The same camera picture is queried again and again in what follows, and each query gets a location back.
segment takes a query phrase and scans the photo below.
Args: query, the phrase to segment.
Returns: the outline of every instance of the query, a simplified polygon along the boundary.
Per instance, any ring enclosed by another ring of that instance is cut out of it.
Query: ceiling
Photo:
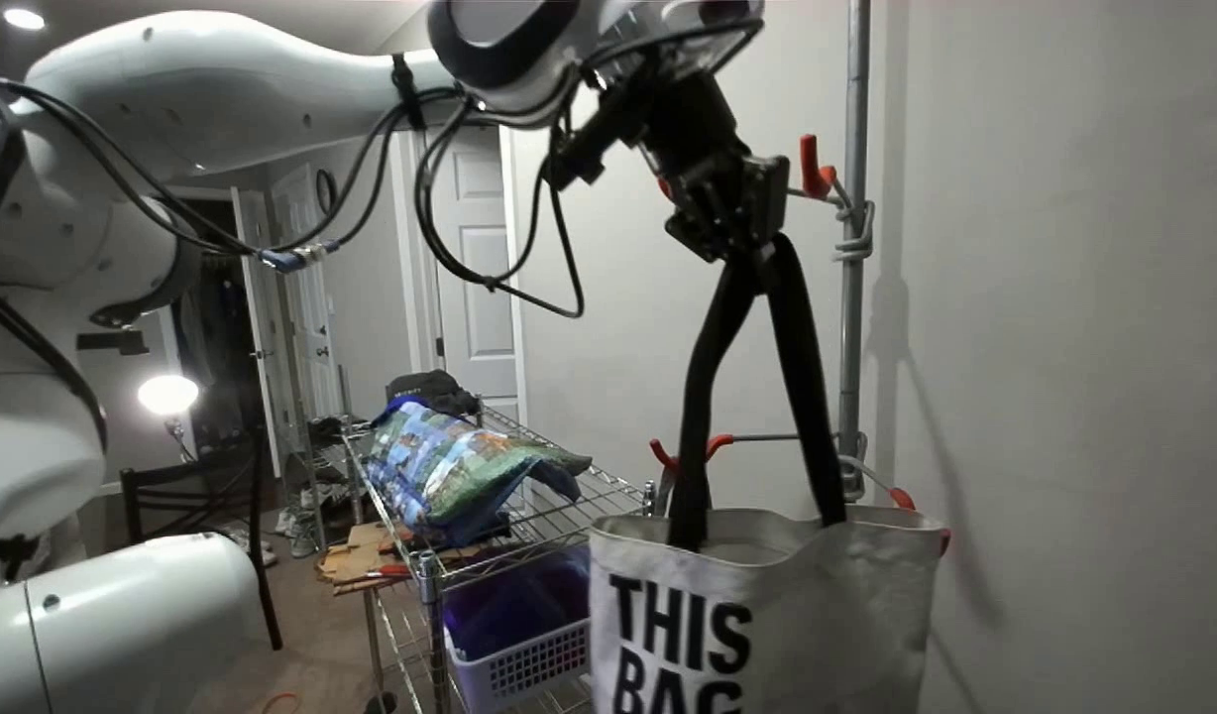
[[[173,9],[225,9],[302,41],[336,53],[391,53],[401,25],[416,17],[424,0],[0,0],[5,9],[34,9],[47,17],[47,30],[17,30],[0,17],[0,75],[25,75],[47,49],[66,45],[101,25]]]

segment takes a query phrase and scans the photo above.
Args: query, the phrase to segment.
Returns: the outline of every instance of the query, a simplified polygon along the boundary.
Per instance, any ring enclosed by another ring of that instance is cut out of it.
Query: light
[[[183,374],[158,374],[158,378],[146,378],[136,396],[146,412],[167,421],[167,417],[183,417],[187,408],[195,408],[202,388],[199,379]]]
[[[5,18],[19,30],[43,30],[47,29],[47,18],[30,9],[5,9]]]

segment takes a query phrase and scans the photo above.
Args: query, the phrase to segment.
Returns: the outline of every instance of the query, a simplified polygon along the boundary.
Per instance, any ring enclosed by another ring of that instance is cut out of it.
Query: white tote bag
[[[910,714],[946,530],[899,509],[817,526],[709,510],[701,551],[664,519],[590,530],[599,714]]]

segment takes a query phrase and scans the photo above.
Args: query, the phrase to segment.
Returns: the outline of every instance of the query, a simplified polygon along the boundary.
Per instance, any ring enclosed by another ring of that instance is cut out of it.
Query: metal pole
[[[844,345],[841,345],[841,412],[836,449],[841,454],[862,454],[861,432],[861,313],[862,313],[862,259],[873,252],[873,210],[868,210],[868,84],[873,84],[873,0],[848,0],[848,87],[844,87],[844,190],[848,216],[841,242],[841,285],[844,285]]]

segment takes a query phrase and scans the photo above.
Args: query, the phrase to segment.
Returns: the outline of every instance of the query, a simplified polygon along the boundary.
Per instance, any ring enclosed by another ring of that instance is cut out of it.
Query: bag handle
[[[812,502],[819,510],[819,525],[844,519],[844,480],[841,480],[841,454],[833,449],[833,423],[829,423],[829,403],[825,403],[819,354],[817,354],[803,269],[800,269],[794,242],[775,235],[771,242],[757,250],[733,250],[726,259],[713,306],[691,354],[685,402],[681,402],[681,454],[677,454],[677,485],[675,485],[675,509],[669,509],[675,548],[696,551],[704,544],[704,514],[713,509],[709,472],[704,472],[713,379],[757,293],[770,296],[771,342],[775,342],[794,421],[800,432]]]

